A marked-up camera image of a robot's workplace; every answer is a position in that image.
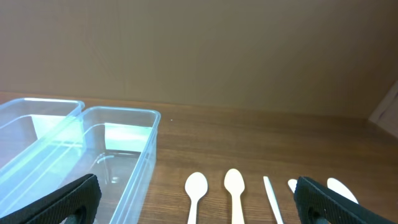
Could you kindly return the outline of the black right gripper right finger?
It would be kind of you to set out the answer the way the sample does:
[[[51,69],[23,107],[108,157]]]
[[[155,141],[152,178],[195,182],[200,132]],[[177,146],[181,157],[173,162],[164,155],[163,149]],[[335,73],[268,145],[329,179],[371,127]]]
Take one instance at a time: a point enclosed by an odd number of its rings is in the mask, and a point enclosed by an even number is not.
[[[394,224],[309,177],[299,177],[294,201],[302,224]]]

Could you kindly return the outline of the yellow spoon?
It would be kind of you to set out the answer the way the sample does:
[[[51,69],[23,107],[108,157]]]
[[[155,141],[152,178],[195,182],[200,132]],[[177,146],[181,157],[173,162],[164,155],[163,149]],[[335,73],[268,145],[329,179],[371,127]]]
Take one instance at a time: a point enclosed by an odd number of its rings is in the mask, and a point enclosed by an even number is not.
[[[232,199],[232,224],[244,224],[244,215],[241,205],[241,194],[244,192],[245,184],[243,177],[237,169],[227,171],[224,178],[224,186],[230,193]]]

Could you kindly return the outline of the white spoon slim handle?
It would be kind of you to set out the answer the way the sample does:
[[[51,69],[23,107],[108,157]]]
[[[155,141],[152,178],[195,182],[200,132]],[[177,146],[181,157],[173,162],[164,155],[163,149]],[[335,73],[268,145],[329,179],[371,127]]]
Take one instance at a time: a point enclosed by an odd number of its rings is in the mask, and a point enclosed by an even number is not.
[[[291,189],[292,193],[295,192],[296,186],[297,186],[297,180],[296,179],[289,179],[288,180],[288,186]]]

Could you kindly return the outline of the white flat-handle spoon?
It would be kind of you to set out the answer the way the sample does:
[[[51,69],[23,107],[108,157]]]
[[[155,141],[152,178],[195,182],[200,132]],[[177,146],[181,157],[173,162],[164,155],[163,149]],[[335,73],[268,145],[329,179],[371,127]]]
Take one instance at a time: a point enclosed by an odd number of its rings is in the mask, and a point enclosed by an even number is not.
[[[264,176],[263,181],[272,212],[275,216],[275,220],[277,224],[284,224],[270,179],[268,176]]]

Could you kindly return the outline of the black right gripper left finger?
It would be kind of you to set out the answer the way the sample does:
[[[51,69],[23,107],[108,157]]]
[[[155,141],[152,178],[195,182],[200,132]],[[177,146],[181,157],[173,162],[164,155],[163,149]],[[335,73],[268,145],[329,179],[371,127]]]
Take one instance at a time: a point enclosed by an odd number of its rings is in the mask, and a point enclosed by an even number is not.
[[[92,224],[101,199],[98,178],[86,174],[64,187],[1,218],[9,224]]]

